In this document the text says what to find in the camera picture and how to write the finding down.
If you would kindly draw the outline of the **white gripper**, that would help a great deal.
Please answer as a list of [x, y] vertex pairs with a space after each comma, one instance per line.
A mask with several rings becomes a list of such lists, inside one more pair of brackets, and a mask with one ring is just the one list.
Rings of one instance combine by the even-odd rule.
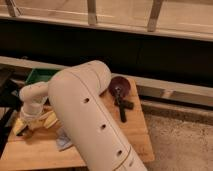
[[42, 112], [43, 106], [41, 104], [24, 103], [20, 111], [20, 117], [24, 121], [21, 118], [16, 119], [12, 129], [14, 135], [21, 136], [26, 131], [26, 122], [29, 122], [29, 128], [31, 130], [36, 130], [39, 128], [49, 129], [58, 121], [58, 118], [53, 111], [48, 111], [43, 114]]

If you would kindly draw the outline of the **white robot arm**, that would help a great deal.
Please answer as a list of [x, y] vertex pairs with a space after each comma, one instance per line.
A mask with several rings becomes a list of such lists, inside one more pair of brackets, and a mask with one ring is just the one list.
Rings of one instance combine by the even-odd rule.
[[49, 102], [90, 171], [148, 171], [100, 98], [110, 81], [99, 60], [60, 70], [20, 90], [21, 118], [37, 119]]

